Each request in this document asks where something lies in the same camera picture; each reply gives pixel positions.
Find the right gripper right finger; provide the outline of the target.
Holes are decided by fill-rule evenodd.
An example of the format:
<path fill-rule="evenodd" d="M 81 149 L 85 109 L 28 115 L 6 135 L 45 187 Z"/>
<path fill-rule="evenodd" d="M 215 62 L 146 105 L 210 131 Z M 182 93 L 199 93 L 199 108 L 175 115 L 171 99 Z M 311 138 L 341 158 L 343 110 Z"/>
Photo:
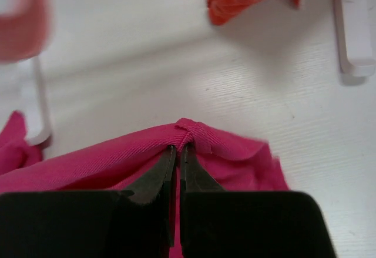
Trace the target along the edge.
<path fill-rule="evenodd" d="M 188 246 L 189 227 L 186 219 L 186 197 L 189 193 L 225 192 L 224 189 L 199 163 L 194 146 L 185 146 L 180 158 L 180 244 Z"/>

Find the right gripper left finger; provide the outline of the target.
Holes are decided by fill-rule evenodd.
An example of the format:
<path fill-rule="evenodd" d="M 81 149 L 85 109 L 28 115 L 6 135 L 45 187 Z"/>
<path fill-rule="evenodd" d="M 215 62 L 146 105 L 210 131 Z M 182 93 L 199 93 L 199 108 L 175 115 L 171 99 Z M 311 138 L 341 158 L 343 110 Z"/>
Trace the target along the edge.
<path fill-rule="evenodd" d="M 157 163 L 130 184 L 128 198 L 139 206 L 159 202 L 162 212 L 162 229 L 169 247 L 174 246 L 176 217 L 176 154 L 175 146 L 168 146 Z"/>

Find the magenta pink trousers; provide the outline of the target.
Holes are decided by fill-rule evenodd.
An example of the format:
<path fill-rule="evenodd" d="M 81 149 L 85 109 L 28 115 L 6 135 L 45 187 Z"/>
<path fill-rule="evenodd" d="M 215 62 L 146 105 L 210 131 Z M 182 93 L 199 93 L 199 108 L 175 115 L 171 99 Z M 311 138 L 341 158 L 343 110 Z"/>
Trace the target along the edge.
<path fill-rule="evenodd" d="M 176 154 L 174 246 L 159 202 L 139 206 L 126 188 L 168 146 Z M 194 146 L 199 163 L 225 192 L 186 197 L 188 246 L 180 244 L 180 158 Z M 288 190 L 266 142 L 181 119 L 53 159 L 26 141 L 14 112 L 1 132 L 2 257 L 254 257 L 261 219 L 251 199 Z"/>

